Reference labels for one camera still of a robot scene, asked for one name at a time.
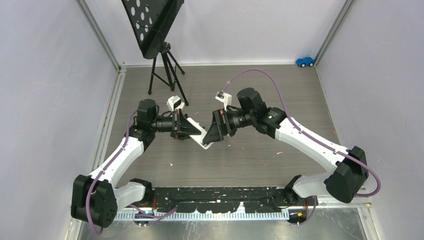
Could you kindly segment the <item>white remote with dark buttons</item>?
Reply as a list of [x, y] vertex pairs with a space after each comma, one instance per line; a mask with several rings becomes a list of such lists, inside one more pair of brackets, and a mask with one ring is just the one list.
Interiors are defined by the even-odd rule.
[[201, 148], [204, 150], [209, 149], [214, 143], [205, 143], [204, 138], [207, 134], [207, 131], [195, 120], [193, 120], [191, 117], [187, 118], [188, 122], [193, 125], [197, 130], [200, 131], [200, 134], [190, 134], [189, 137], [195, 141]]

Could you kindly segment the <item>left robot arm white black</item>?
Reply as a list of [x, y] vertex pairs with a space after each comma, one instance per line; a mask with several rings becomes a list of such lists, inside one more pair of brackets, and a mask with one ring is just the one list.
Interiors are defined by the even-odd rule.
[[192, 139], [203, 144], [206, 130], [188, 115], [179, 96], [167, 101], [168, 115], [160, 115], [160, 107], [153, 99], [141, 100], [137, 110], [130, 116], [127, 129], [118, 147], [98, 168], [88, 175], [78, 175], [73, 182], [70, 215], [72, 218], [107, 228], [117, 213], [138, 203], [148, 207], [154, 201], [151, 182], [133, 178], [126, 185], [117, 183], [151, 145], [156, 133], [169, 133], [174, 139]]

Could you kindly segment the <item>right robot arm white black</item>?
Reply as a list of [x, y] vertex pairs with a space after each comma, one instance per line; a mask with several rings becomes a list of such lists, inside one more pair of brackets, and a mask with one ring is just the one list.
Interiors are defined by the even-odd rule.
[[203, 145], [234, 136], [237, 129], [252, 126], [261, 134], [284, 142], [315, 160], [325, 173], [296, 175], [284, 187], [283, 196], [291, 205], [299, 205], [312, 196], [329, 195], [350, 203], [369, 177], [365, 152], [357, 146], [348, 149], [310, 132], [278, 107], [268, 107], [258, 91], [247, 87], [237, 93], [240, 107], [225, 104], [212, 112], [212, 122], [201, 140]]

